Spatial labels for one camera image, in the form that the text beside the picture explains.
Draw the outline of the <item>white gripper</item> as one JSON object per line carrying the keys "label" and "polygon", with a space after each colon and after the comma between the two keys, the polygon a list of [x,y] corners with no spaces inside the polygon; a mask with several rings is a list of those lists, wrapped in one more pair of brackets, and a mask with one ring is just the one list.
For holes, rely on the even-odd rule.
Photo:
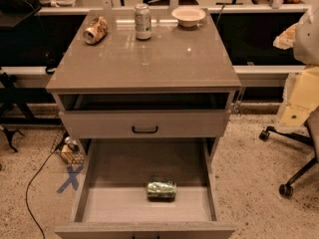
{"label": "white gripper", "polygon": [[[284,30],[273,46],[287,50],[294,47],[297,24]],[[283,104],[278,112],[281,127],[300,127],[319,107],[319,67],[306,66],[300,73],[291,73],[285,83]]]}

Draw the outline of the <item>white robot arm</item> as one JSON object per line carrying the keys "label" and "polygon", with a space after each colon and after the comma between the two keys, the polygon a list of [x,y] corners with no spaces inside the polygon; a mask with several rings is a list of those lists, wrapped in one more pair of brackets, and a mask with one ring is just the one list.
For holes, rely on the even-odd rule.
{"label": "white robot arm", "polygon": [[293,49],[294,58],[305,68],[288,81],[286,103],[279,113],[279,124],[299,127],[319,107],[319,8],[312,6],[277,36],[273,46]]}

